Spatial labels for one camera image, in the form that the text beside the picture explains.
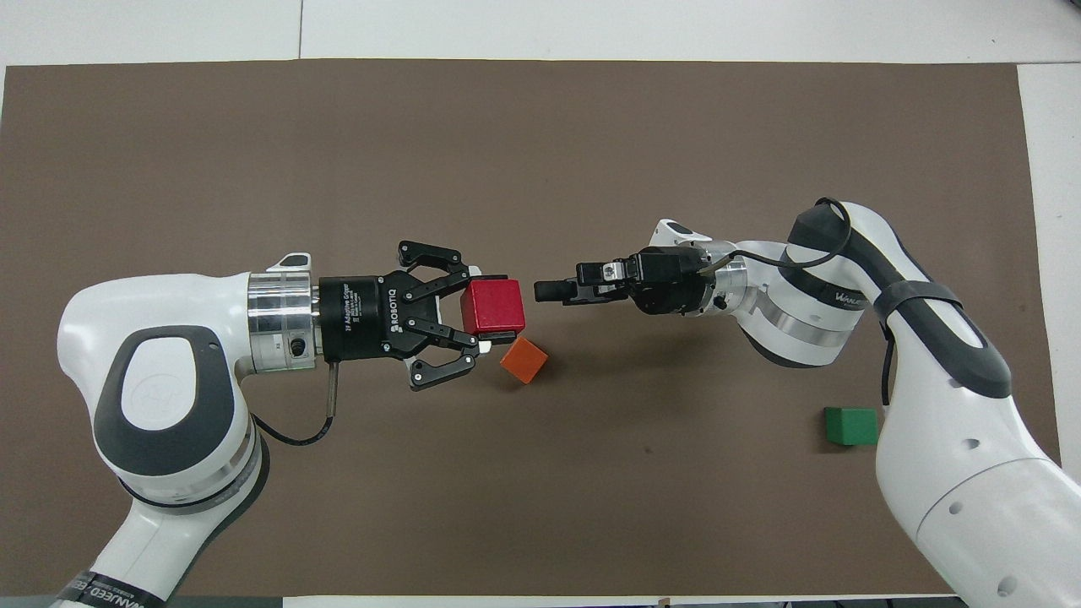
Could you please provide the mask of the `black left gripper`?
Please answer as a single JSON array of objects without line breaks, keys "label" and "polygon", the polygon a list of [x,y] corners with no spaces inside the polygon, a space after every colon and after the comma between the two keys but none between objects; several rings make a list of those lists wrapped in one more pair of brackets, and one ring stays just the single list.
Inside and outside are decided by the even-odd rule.
[{"label": "black left gripper", "polygon": [[[417,310],[410,301],[448,296],[473,280],[506,280],[506,274],[473,274],[459,250],[421,242],[399,242],[398,260],[404,272],[321,278],[319,327],[328,364],[391,357],[406,362],[410,389],[426,389],[467,376],[476,359],[494,344],[510,344],[517,338],[513,330],[473,335],[410,317]],[[421,282],[408,274],[417,266],[443,270],[445,276]],[[437,366],[422,361],[421,352],[430,346],[455,351],[457,357]]]}]

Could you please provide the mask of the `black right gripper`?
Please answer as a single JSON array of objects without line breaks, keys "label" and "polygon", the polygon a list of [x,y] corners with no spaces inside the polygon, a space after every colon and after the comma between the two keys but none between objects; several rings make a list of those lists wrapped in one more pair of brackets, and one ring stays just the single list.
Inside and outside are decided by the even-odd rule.
[{"label": "black right gripper", "polygon": [[578,280],[537,281],[535,300],[564,307],[624,301],[629,295],[622,287],[633,282],[633,304],[644,314],[698,314],[713,292],[713,280],[700,274],[708,265],[698,247],[644,247],[633,259],[579,263]]}]

